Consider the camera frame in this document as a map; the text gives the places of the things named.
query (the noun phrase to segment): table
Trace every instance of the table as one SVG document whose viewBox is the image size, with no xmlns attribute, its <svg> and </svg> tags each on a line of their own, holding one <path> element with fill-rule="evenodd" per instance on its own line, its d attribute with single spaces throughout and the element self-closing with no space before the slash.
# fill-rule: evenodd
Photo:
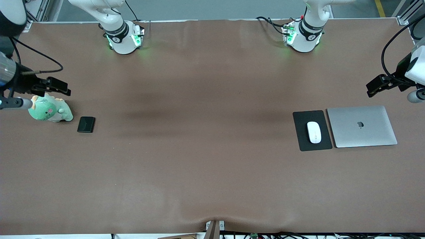
<svg viewBox="0 0 425 239">
<path fill-rule="evenodd" d="M 69 83 L 75 119 L 0 112 L 1 234 L 183 233 L 211 219 L 253 232 L 423 231 L 424 105 L 365 87 L 383 73 L 394 18 L 329 20 L 307 54 L 265 22 L 143 26 L 130 55 L 109 50 L 97 24 L 34 23 L 21 36 L 64 65 L 51 76 Z M 411 49 L 403 32 L 389 70 Z M 26 66 L 55 68 L 19 50 Z M 294 111 L 362 105 L 386 107 L 398 145 L 300 152 Z M 92 134 L 77 133 L 80 116 L 96 117 Z"/>
</svg>

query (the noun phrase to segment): floor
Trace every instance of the floor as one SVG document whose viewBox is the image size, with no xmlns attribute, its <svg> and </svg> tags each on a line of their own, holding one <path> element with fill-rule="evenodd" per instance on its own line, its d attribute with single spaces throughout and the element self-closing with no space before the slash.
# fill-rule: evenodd
<svg viewBox="0 0 425 239">
<path fill-rule="evenodd" d="M 301 0 L 127 0 L 141 20 L 220 20 L 246 19 L 265 16 L 271 18 L 299 17 L 305 4 Z M 377 2 L 381 2 L 385 16 L 391 16 L 400 0 L 356 0 L 347 5 L 334 5 L 334 18 L 380 17 Z M 123 5 L 118 9 L 124 19 L 134 19 L 130 9 Z M 425 13 L 425 7 L 415 17 Z M 71 5 L 68 0 L 51 0 L 45 20 L 58 22 L 85 22 L 95 19 L 85 11 Z M 415 34 L 425 35 L 425 20 L 420 22 Z M 7 38 L 0 37 L 0 51 L 11 54 L 12 45 Z"/>
</svg>

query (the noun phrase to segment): white mouse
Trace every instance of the white mouse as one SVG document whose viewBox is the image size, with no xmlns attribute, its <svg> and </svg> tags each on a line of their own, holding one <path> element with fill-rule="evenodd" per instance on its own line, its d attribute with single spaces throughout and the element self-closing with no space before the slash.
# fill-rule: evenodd
<svg viewBox="0 0 425 239">
<path fill-rule="evenodd" d="M 307 131 L 309 132 L 310 142 L 318 144 L 322 141 L 322 133 L 320 132 L 319 124 L 313 121 L 308 122 Z"/>
</svg>

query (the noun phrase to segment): green plush dinosaur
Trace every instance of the green plush dinosaur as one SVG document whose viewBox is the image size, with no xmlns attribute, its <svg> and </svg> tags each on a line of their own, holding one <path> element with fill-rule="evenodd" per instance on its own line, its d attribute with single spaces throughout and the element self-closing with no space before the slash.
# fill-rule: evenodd
<svg viewBox="0 0 425 239">
<path fill-rule="evenodd" d="M 74 118 L 71 109 L 63 99 L 55 99 L 48 93 L 45 93 L 44 97 L 35 95 L 31 101 L 32 107 L 28 109 L 28 112 L 36 120 L 59 122 L 71 121 Z"/>
</svg>

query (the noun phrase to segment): silver laptop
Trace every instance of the silver laptop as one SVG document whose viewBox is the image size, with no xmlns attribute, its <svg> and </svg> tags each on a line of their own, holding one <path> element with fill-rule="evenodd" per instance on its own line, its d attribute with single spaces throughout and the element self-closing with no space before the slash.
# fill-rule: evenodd
<svg viewBox="0 0 425 239">
<path fill-rule="evenodd" d="M 329 108 L 328 116 L 337 148 L 397 144 L 383 105 Z"/>
</svg>

